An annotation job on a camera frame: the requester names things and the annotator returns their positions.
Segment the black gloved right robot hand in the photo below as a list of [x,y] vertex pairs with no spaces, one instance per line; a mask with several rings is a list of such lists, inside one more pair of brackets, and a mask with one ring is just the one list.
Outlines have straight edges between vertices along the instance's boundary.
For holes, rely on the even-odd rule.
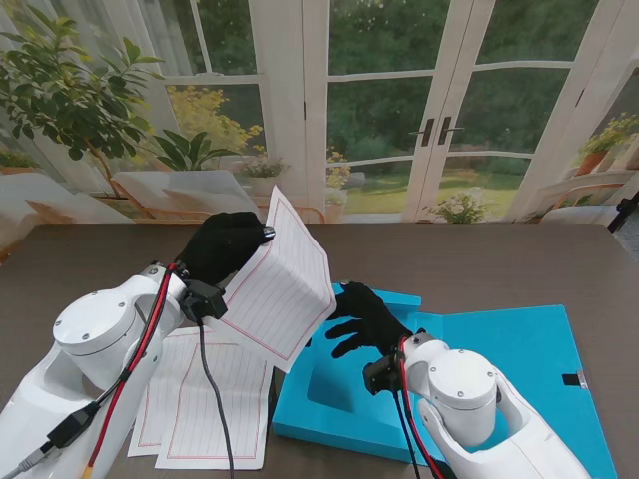
[[382,299],[367,285],[356,282],[341,284],[336,309],[328,320],[349,317],[325,333],[326,339],[345,339],[331,353],[334,359],[344,357],[361,347],[375,347],[382,356],[393,354],[400,341],[412,336],[386,307]]

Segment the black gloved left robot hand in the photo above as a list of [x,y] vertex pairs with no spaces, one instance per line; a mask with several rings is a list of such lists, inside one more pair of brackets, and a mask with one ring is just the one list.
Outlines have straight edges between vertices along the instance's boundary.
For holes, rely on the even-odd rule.
[[217,285],[238,272],[257,249],[275,238],[275,230],[252,212],[209,216],[177,256],[189,279]]

